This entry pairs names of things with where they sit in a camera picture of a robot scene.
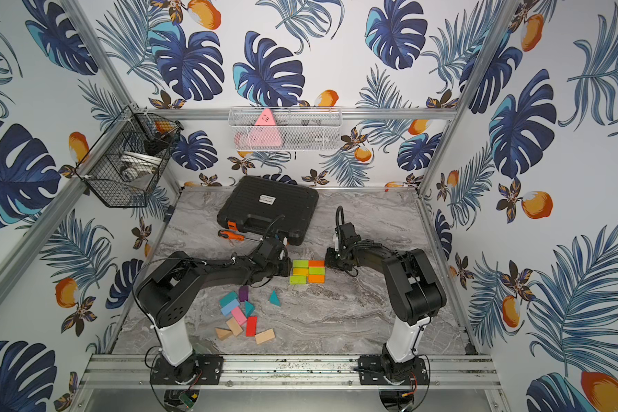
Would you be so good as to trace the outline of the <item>yellow block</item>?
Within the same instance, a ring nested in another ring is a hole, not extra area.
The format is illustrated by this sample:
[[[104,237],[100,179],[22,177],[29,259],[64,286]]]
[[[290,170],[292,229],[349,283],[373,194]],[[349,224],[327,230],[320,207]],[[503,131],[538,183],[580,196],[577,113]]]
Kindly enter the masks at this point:
[[[309,276],[308,268],[293,268],[293,276]]]

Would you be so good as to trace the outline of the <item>light green narrow block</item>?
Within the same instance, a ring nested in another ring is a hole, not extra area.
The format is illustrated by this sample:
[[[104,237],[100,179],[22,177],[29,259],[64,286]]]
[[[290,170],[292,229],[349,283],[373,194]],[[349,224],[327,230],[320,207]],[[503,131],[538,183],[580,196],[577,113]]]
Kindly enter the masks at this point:
[[[325,276],[325,267],[310,267],[308,274],[310,276]]]

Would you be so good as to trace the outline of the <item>orange rectangular block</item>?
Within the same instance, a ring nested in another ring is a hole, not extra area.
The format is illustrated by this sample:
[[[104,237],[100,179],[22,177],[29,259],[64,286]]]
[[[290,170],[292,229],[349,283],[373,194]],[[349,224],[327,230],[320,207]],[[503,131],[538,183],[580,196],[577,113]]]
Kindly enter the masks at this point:
[[[309,275],[307,282],[311,284],[323,284],[325,283],[325,275]]]

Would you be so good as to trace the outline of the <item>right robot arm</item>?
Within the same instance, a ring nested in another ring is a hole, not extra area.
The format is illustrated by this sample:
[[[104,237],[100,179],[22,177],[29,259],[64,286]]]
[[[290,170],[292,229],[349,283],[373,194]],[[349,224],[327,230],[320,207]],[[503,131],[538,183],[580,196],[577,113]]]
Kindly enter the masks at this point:
[[[335,236],[334,247],[326,251],[327,267],[343,272],[368,268],[382,274],[385,280],[396,319],[381,361],[389,370],[413,364],[420,355],[422,334],[447,303],[427,254],[421,249],[399,251],[364,240],[351,223],[338,223]]]

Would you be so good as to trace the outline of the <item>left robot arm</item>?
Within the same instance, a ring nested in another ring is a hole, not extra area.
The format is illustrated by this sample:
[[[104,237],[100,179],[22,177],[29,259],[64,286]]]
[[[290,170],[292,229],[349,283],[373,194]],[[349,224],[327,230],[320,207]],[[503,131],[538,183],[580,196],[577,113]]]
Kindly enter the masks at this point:
[[[247,254],[234,253],[227,259],[200,259],[177,251],[142,281],[135,299],[154,326],[163,359],[179,367],[194,356],[185,316],[204,290],[288,277],[291,267],[286,245],[275,236],[260,240]]]

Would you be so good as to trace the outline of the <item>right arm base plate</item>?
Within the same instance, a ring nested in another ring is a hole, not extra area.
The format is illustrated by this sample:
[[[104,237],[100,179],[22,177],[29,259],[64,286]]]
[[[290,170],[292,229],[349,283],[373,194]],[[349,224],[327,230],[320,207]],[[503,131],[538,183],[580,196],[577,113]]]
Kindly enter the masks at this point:
[[[362,386],[427,386],[427,365],[421,357],[397,363],[389,355],[362,355],[353,370]]]

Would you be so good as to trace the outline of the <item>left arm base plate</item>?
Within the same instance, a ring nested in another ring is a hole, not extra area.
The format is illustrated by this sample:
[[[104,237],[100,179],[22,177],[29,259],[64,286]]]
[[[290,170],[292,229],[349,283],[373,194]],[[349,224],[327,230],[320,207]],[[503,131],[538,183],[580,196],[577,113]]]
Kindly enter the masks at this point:
[[[149,383],[154,386],[216,386],[220,383],[224,358],[219,355],[191,355],[178,366],[163,356],[154,363]]]

